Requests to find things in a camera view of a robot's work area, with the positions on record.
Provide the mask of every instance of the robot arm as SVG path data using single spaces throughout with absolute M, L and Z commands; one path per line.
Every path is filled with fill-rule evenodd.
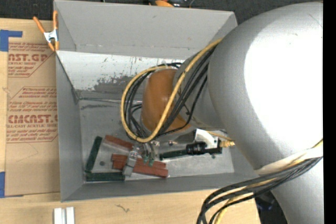
M 189 91 L 176 117 L 184 129 L 172 128 L 175 133 L 166 137 L 174 140 L 190 128 L 225 129 L 255 170 L 313 147 L 323 139 L 322 33 L 323 4 L 318 2 L 278 8 L 239 25 L 210 57 L 197 59 L 191 84 L 203 83 Z M 189 76 L 185 69 L 193 60 L 186 60 L 174 79 L 168 76 L 170 88 L 154 102 L 158 110 L 148 109 L 156 97 L 146 96 L 146 86 L 141 120 L 149 133 L 156 126 L 149 119 L 160 118 L 166 96 L 181 76 Z M 289 224 L 324 223 L 323 160 L 273 194 Z

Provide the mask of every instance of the white plastic piece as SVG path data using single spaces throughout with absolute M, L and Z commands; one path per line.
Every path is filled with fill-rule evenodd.
M 75 208 L 54 208 L 54 224 L 75 224 Z
M 75 224 L 75 208 L 67 207 L 66 208 L 67 221 L 66 224 Z
M 196 135 L 195 135 L 196 141 L 204 141 L 206 143 L 206 148 L 216 148 L 218 138 L 213 137 L 210 135 L 207 131 L 196 129 Z

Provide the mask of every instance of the small metal part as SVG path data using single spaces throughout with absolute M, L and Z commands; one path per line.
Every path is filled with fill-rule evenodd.
M 160 146 L 160 142 L 159 141 L 152 140 L 151 143 L 152 143 L 153 146 Z
M 133 148 L 133 150 L 130 152 L 130 154 L 128 155 L 126 165 L 125 165 L 124 169 L 122 170 L 122 174 L 124 176 L 131 176 L 132 175 L 133 169 L 134 169 L 135 164 L 136 164 L 137 159 L 138 159 L 139 149 L 140 149 L 139 146 L 135 146 Z

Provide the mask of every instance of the yellow cable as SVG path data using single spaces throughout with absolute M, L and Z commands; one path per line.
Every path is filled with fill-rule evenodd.
M 153 133 L 152 133 L 150 136 L 146 137 L 146 138 L 140 138 L 140 137 L 136 136 L 136 135 L 135 135 L 135 134 L 128 128 L 128 126 L 127 126 L 127 124 L 126 124 L 126 120 L 125 120 L 125 118 L 124 118 L 124 103 L 125 103 L 125 99 L 126 99 L 126 95 L 127 95 L 127 93 L 128 93 L 128 90 L 131 88 L 131 86 L 132 86 L 132 84 L 134 83 L 134 81 L 135 81 L 138 77 L 142 76 L 143 74 L 145 74 L 145 73 L 147 73 L 147 72 L 149 72 L 149 71 L 153 71 L 153 70 L 158 69 L 158 67 L 154 67 L 154 68 L 146 69 L 146 70 L 140 72 L 138 75 L 136 75 L 136 76 L 135 76 L 135 77 L 128 83 L 128 85 L 126 86 L 126 88 L 125 88 L 125 90 L 124 90 L 124 92 L 123 92 L 123 95 L 122 95 L 122 97 L 121 97 L 120 114 L 121 114 L 121 123 L 122 123 L 124 129 L 126 130 L 126 132 L 128 133 L 128 135 L 129 135 L 131 138 L 135 139 L 136 141 L 138 141 L 138 142 L 140 142 L 140 143 L 147 143 L 147 142 L 153 140 L 153 139 L 156 137 L 156 135 L 158 134 L 158 132 L 159 132 L 160 128 L 162 127 L 164 121 L 166 120 L 166 117 L 167 117 L 167 115 L 168 115 L 169 109 L 170 109 L 170 107 L 171 107 L 171 105 L 172 105 L 172 103 L 173 103 L 173 101 L 174 101 L 174 98 L 175 98 L 175 96 L 176 96 L 176 94 L 177 94 L 177 91 L 179 90 L 179 88 L 180 88 L 180 86 L 181 86 L 181 84 L 182 84 L 182 82 L 183 82 L 183 80 L 184 80 L 186 74 L 191 70 L 191 68 L 195 65 L 195 63 L 196 63 L 196 62 L 197 62 L 197 61 L 198 61 L 198 60 L 199 60 L 199 59 L 200 59 L 206 52 L 208 52 L 210 49 L 216 47 L 216 46 L 220 43 L 220 41 L 222 41 L 222 39 L 219 39 L 219 40 L 217 40 L 217 41 L 215 41 L 215 42 L 213 42 L 213 43 L 207 45 L 204 49 L 202 49 L 202 50 L 201 50 L 201 51 L 200 51 L 200 52 L 199 52 L 199 53 L 198 53 L 198 54 L 197 54 L 197 55 L 190 61 L 190 63 L 187 65 L 187 67 L 186 67 L 186 68 L 184 69 L 184 71 L 181 73 L 181 75 L 180 75 L 180 77 L 179 77 L 179 79 L 178 79 L 178 81 L 177 81 L 177 83 L 176 83 L 176 85 L 175 85 L 175 87 L 174 87 L 174 89 L 173 89 L 173 92 L 172 92 L 172 94 L 171 94 L 171 96 L 170 96 L 170 98 L 169 98 L 169 100 L 168 100 L 168 103 L 167 103 L 167 105 L 166 105 L 166 107 L 165 107 L 165 109 L 164 109 L 164 111 L 163 111 L 163 113 L 162 113 L 162 116 L 161 116 L 161 118 L 160 118 L 160 120 L 159 120 L 159 123 L 157 124 L 157 126 L 156 126 L 155 130 L 153 131 Z

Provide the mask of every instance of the black cable wire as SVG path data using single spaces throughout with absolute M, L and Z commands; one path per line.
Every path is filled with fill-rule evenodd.
M 223 209 L 231 206 L 231 205 L 234 205 L 234 204 L 237 204 L 239 202 L 242 202 L 242 201 L 245 201 L 245 200 L 250 200 L 250 199 L 253 199 L 253 198 L 256 198 L 257 196 L 263 194 L 263 193 L 266 193 L 266 192 L 269 192 L 271 190 L 273 190 L 274 188 L 278 187 L 279 185 L 285 183 L 285 182 L 288 182 L 288 181 L 291 181 L 299 176 L 301 176 L 302 174 L 304 174 L 305 172 L 307 172 L 308 170 L 312 169 L 320 160 L 322 159 L 322 157 L 316 157 L 314 159 L 311 159 L 309 160 L 309 163 L 308 164 L 305 164 L 303 167 L 299 167 L 296 171 L 293 171 L 291 173 L 288 174 L 288 176 L 286 176 L 285 178 L 281 179 L 279 182 L 276 182 L 276 183 L 273 183 L 271 184 L 270 187 L 264 187 L 264 185 L 262 186 L 263 188 L 261 188 L 261 191 L 256 191 L 253 195 L 251 196 L 248 196 L 246 198 L 242 198 L 238 201 L 234 201 L 234 202 L 231 202 L 230 204 L 226 204 L 224 205 L 222 208 L 220 208 L 219 210 L 217 210 L 213 216 L 211 217 L 210 219 L 210 222 L 209 224 L 212 224 L 216 215 L 222 211 Z
M 287 168 L 283 171 L 272 173 L 270 175 L 266 175 L 266 176 L 263 176 L 263 177 L 251 179 L 251 180 L 248 180 L 248 181 L 245 181 L 245 182 L 241 182 L 239 184 L 233 184 L 233 185 L 221 188 L 221 189 L 213 192 L 203 202 L 201 212 L 198 215 L 197 224 L 207 223 L 205 214 L 210 208 L 212 208 L 216 204 L 218 204 L 220 202 L 223 202 L 227 199 L 233 198 L 233 197 L 238 197 L 242 194 L 254 193 L 253 195 L 251 195 L 249 197 L 242 198 L 242 199 L 240 199 L 238 201 L 235 201 L 235 202 L 231 202 L 229 205 L 224 205 L 222 208 L 220 208 L 218 211 L 216 211 L 214 213 L 214 215 L 212 216 L 209 223 L 212 223 L 214 221 L 216 215 L 221 210 L 225 209 L 226 207 L 237 204 L 237 203 L 242 202 L 244 200 L 253 199 L 253 198 L 257 197 L 258 195 L 261 195 L 262 193 L 265 193 L 265 192 L 268 192 L 268 191 L 274 189 L 275 187 L 283 184 L 284 182 L 288 182 L 288 181 L 290 181 L 294 178 L 297 178 L 298 176 L 304 174 L 305 172 L 307 172 L 308 170 L 313 168 L 314 165 L 316 165 L 321 159 L 322 159 L 322 157 L 309 159 L 309 160 L 303 161 L 300 164 L 297 164 L 294 167 Z M 254 185 L 254 184 L 261 183 L 261 182 L 264 182 L 266 180 L 269 180 L 269 179 L 272 179 L 272 178 L 277 178 L 277 177 L 279 177 L 279 179 L 277 179 L 273 182 L 269 182 L 269 183 L 263 184 L 261 186 L 253 187 L 253 188 L 245 188 L 243 190 L 236 191 L 236 192 L 233 192 L 233 193 L 230 193 L 230 194 L 227 194 L 227 195 L 223 195 L 223 196 L 213 200 L 216 196 L 218 196 L 222 193 L 225 193 L 229 190 L 238 189 L 238 188 L 242 188 L 242 187 L 249 186 L 249 185 Z
M 190 123 L 190 120 L 191 120 L 191 118 L 192 118 L 192 116 L 193 116 L 194 109 L 195 109 L 195 107 L 196 107 L 196 103 L 197 103 L 198 99 L 199 99 L 200 96 L 201 96 L 201 93 L 202 93 L 202 90 L 203 90 L 203 88 L 204 88 L 204 86 L 205 86 L 206 81 L 207 81 L 207 76 L 206 76 L 205 79 L 203 80 L 203 82 L 202 82 L 202 84 L 201 84 L 201 87 L 200 87 L 200 89 L 198 90 L 198 93 L 197 93 L 196 98 L 195 98 L 195 100 L 194 100 L 194 102 L 193 102 L 193 104 L 192 104 L 192 108 L 191 108 L 190 111 L 189 111 L 189 116 L 188 116 L 188 119 L 187 119 L 187 121 L 185 122 L 185 124 L 184 124 L 183 126 L 179 127 L 179 128 L 173 129 L 173 130 L 171 130 L 171 131 L 169 131 L 169 132 L 165 132 L 165 133 L 163 133 L 163 134 L 161 134 L 161 135 L 167 135 L 167 134 L 170 134 L 170 133 L 173 133 L 173 132 L 177 132 L 177 131 L 183 129 L 184 127 L 186 127 L 186 126 Z
M 161 129 L 159 130 L 158 136 L 161 135 L 166 135 L 169 133 L 172 133 L 173 131 L 169 131 L 166 132 L 166 130 L 169 128 L 169 126 L 173 123 L 173 121 L 175 120 L 175 118 L 178 116 L 178 114 L 180 113 L 181 109 L 185 106 L 185 102 L 186 100 L 189 98 L 189 96 L 191 95 L 191 93 L 194 91 L 194 88 L 196 87 L 197 84 L 199 84 L 200 79 L 202 78 L 202 76 L 204 75 L 204 73 L 207 71 L 208 68 L 208 63 L 206 64 L 206 66 L 203 68 L 203 70 L 201 71 L 201 73 L 199 73 L 200 68 L 204 65 L 204 63 L 208 60 L 208 58 L 211 56 L 211 54 L 213 53 L 215 48 L 211 49 L 199 62 L 199 64 L 194 68 L 192 74 L 190 75 L 190 77 L 188 78 L 188 81 L 186 82 L 186 85 L 182 91 L 182 93 L 180 94 L 178 100 L 176 101 L 170 115 L 168 116 L 168 118 L 165 120 L 165 123 L 163 124 L 163 126 L 161 127 Z M 194 110 L 189 112 L 189 121 L 191 120 L 191 116 Z M 175 129 L 175 131 L 178 131 L 182 128 L 184 128 L 188 123 L 186 123 L 185 125 L 183 125 L 182 127 L 179 127 L 177 129 Z

